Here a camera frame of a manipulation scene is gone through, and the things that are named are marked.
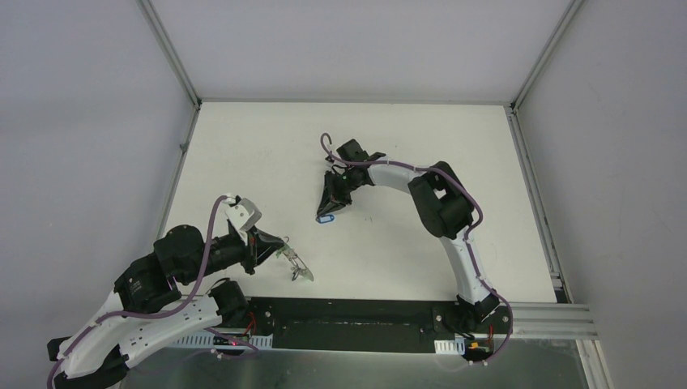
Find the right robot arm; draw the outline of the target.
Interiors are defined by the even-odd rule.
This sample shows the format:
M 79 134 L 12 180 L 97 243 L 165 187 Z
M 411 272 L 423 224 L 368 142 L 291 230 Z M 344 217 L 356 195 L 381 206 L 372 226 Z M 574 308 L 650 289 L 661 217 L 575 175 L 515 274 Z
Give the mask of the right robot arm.
M 334 213 L 352 204 L 352 192 L 362 186 L 383 186 L 412 198 L 426 231 L 439 239 L 454 272 L 458 307 L 447 314 L 469 331 L 482 331 L 492 322 L 500 298 L 489 284 L 472 241 L 472 233 L 484 213 L 466 191 L 453 169 L 444 161 L 420 167 L 369 154 L 351 139 L 331 150 L 331 137 L 324 133 L 320 145 L 331 170 L 324 176 L 317 215 Z

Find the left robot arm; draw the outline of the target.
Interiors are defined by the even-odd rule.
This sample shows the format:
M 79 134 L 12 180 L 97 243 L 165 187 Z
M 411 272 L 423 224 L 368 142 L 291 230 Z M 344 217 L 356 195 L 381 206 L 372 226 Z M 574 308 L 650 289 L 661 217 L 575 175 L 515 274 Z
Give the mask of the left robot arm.
M 197 280 L 205 242 L 184 224 L 156 241 L 114 281 L 104 305 L 71 337 L 47 344 L 50 388 L 109 388 L 176 340 L 209 327 L 252 327 L 249 303 L 226 279 L 188 305 L 177 287 Z

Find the blue tag key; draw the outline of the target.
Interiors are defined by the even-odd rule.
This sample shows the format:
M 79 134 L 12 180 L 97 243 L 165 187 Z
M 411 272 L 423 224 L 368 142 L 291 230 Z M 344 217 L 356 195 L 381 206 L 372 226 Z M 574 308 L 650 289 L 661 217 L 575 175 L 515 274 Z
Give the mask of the blue tag key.
M 335 220 L 335 216 L 332 214 L 326 214 L 326 215 L 317 216 L 315 220 L 319 224 L 327 224 L 327 223 L 333 222 Z

